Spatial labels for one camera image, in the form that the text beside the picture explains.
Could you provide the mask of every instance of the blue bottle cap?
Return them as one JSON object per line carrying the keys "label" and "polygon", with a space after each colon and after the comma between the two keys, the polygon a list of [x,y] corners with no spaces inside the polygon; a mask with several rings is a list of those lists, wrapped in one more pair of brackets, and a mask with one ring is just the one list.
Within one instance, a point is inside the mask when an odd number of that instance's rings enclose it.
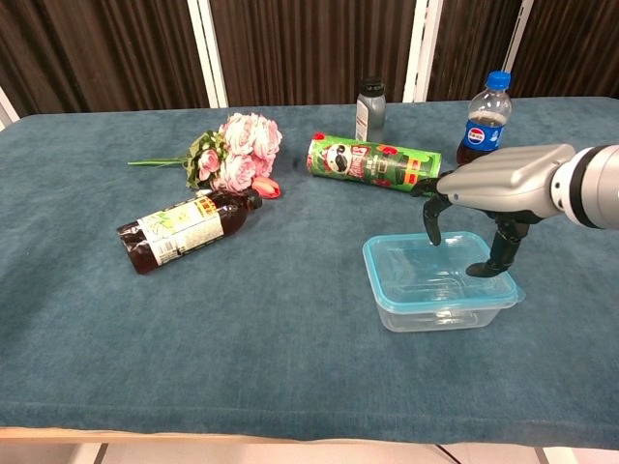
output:
{"label": "blue bottle cap", "polygon": [[487,75],[486,87],[490,90],[507,90],[512,76],[508,72],[493,71]]}

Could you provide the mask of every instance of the gray bottle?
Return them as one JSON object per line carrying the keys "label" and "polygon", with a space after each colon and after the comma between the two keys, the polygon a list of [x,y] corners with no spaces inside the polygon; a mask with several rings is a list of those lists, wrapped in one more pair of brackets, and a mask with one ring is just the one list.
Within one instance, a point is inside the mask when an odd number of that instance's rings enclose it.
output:
{"label": "gray bottle", "polygon": [[361,81],[357,97],[357,128],[355,138],[364,142],[382,142],[385,127],[385,85],[380,77]]}

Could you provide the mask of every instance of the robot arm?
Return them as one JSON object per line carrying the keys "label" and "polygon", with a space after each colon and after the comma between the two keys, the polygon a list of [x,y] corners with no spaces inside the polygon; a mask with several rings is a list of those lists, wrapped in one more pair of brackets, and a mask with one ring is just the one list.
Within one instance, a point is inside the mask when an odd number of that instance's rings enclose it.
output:
{"label": "robot arm", "polygon": [[619,145],[578,154],[570,145],[507,148],[474,160],[438,179],[420,181],[413,196],[430,192],[424,225],[441,242],[438,216],[452,205],[485,212],[497,224],[490,258],[471,265],[471,276],[507,271],[529,225],[565,213],[578,224],[619,229]]}

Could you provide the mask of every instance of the pepsi bottle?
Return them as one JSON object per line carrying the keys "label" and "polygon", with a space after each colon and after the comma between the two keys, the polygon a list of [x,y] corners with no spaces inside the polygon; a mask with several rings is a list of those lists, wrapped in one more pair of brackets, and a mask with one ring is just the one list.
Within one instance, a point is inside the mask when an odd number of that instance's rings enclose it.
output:
{"label": "pepsi bottle", "polygon": [[493,71],[486,80],[486,89],[468,106],[466,133],[456,151],[456,162],[463,165],[499,148],[501,134],[512,114],[508,72]]}

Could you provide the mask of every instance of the pepsi label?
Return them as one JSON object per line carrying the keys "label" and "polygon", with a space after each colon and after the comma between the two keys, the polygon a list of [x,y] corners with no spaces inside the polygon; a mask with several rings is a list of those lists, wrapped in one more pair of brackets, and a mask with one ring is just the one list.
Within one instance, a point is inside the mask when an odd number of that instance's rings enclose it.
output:
{"label": "pepsi label", "polygon": [[464,145],[480,152],[491,152],[499,148],[499,141],[505,126],[490,127],[469,120],[466,123]]}

